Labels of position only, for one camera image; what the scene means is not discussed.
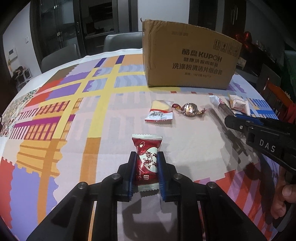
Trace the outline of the person's right hand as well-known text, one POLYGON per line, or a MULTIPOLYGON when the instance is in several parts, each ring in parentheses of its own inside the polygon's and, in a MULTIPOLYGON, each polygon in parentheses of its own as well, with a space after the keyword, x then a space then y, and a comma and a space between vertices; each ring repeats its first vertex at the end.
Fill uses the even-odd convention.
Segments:
POLYGON ((275 219, 278 219, 279 217, 283 217, 285 215, 287 209, 285 201, 288 203, 295 203, 296 201, 295 185, 287 183, 287 181, 285 180, 285 172, 285 168, 280 167, 280 172, 275 187, 273 203, 270 210, 271 215, 275 219))

